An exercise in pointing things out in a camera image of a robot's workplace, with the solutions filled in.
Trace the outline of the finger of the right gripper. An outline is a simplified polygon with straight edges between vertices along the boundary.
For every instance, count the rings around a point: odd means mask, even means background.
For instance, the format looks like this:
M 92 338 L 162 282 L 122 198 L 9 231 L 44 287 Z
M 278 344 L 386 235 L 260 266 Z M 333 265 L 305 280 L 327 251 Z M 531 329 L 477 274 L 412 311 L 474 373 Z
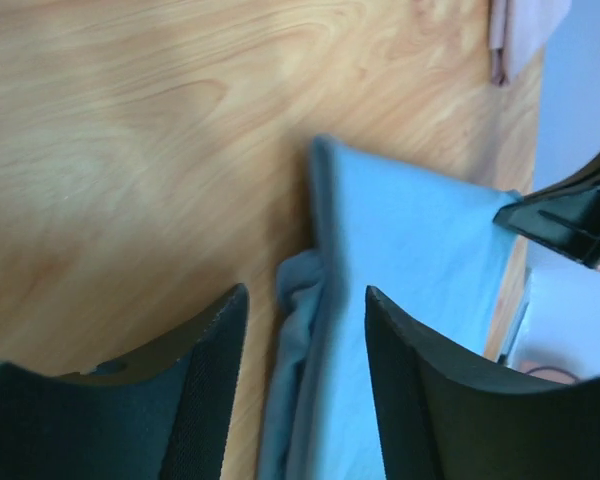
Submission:
M 493 222 L 600 270 L 600 152 L 563 181 L 502 207 Z

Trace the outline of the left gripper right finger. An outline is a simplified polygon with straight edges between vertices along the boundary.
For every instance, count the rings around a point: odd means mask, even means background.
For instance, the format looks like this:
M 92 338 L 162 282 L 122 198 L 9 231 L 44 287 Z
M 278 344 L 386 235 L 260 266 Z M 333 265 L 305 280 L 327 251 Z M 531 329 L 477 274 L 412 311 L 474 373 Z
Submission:
M 366 291 L 390 479 L 600 479 L 600 377 L 564 385 L 489 361 Z

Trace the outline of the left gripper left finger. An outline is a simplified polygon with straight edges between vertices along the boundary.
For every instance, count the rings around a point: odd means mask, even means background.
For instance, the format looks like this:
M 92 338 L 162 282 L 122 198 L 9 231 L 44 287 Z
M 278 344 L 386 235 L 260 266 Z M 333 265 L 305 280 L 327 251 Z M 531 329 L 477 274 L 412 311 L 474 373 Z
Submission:
M 249 311 L 238 284 L 81 374 L 0 361 L 0 479 L 216 479 Z

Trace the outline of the grey blue t shirt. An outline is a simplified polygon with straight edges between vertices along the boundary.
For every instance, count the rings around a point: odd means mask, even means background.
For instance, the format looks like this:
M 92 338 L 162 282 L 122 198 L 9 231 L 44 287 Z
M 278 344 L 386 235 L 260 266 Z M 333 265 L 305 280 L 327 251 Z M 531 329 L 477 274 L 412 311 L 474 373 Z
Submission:
M 261 479 L 381 479 L 366 318 L 396 306 L 485 351 L 520 198 L 320 135 L 309 151 L 315 244 L 283 261 L 284 313 L 265 407 Z

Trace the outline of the folded pink t shirt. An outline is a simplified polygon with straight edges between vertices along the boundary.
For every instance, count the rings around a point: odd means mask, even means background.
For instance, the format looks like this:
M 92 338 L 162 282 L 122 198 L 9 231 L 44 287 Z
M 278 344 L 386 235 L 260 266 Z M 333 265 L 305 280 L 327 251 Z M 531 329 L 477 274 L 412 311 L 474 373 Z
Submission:
M 570 11 L 570 0 L 492 0 L 491 82 L 509 85 L 543 48 Z

